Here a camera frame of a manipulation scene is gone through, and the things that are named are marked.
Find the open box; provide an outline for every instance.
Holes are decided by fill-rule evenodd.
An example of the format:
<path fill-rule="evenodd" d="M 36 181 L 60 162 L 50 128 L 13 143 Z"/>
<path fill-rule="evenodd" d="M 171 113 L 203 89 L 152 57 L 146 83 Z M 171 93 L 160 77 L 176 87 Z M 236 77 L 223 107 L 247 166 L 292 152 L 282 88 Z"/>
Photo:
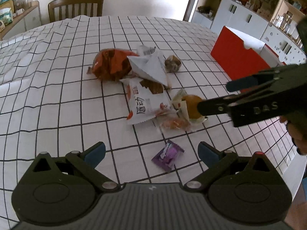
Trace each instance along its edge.
<path fill-rule="evenodd" d="M 263 41 L 225 26 L 217 38 L 211 56 L 232 80 L 286 65 Z"/>

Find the wooden chair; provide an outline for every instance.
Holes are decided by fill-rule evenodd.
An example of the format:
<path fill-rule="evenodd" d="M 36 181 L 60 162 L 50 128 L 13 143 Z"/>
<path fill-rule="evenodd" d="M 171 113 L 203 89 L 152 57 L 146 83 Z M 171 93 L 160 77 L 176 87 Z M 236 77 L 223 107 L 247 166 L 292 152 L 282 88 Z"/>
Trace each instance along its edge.
<path fill-rule="evenodd" d="M 97 16 L 102 16 L 103 0 L 54 0 L 48 4 L 50 22 L 55 22 L 54 9 L 59 8 L 59 20 L 62 19 L 62 6 L 66 6 L 65 18 L 68 18 L 68 6 L 72 5 L 72 18 L 81 15 L 81 4 L 85 3 L 84 14 L 87 15 L 87 4 L 91 3 L 91 17 L 94 16 L 94 4 L 97 4 Z M 75 13 L 75 4 L 79 5 L 78 14 Z"/>

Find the white tablecloth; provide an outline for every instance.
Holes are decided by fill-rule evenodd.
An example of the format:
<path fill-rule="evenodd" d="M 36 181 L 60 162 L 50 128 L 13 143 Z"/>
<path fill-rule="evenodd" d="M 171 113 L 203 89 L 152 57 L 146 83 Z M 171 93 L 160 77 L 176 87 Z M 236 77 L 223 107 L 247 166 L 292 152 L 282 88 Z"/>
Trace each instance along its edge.
<path fill-rule="evenodd" d="M 151 120 L 127 125 L 127 97 L 117 82 L 87 75 L 105 48 L 157 46 L 183 62 L 169 74 L 172 98 L 179 88 L 202 98 L 227 95 L 229 77 L 210 55 L 216 34 L 199 25 L 163 18 L 79 16 L 2 41 L 0 49 L 0 229 L 18 221 L 11 195 L 41 151 L 64 156 L 98 141 L 107 147 L 97 170 L 118 183 L 181 182 L 207 169 L 197 156 L 200 141 L 242 156 L 263 151 L 283 174 L 296 150 L 277 118 L 234 128 L 227 115 L 210 116 L 193 132 L 164 131 Z M 166 174 L 151 159 L 171 139 L 185 152 Z"/>

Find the white cup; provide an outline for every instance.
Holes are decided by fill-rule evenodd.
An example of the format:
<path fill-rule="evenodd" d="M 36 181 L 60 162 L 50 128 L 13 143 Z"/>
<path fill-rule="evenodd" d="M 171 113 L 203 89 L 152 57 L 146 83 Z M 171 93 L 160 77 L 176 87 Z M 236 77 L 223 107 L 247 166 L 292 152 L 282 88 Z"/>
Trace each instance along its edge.
<path fill-rule="evenodd" d="M 16 11 L 16 14 L 20 16 L 25 10 L 23 8 Z"/>

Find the purple candy wrapper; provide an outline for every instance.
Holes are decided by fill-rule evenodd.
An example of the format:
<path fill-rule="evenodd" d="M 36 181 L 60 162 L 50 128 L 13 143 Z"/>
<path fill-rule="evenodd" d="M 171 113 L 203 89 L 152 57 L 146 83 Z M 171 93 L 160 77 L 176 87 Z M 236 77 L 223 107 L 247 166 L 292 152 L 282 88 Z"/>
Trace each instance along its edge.
<path fill-rule="evenodd" d="M 152 159 L 152 161 L 166 172 L 170 172 L 175 160 L 181 153 L 185 152 L 179 145 L 168 140 L 166 146 Z"/>

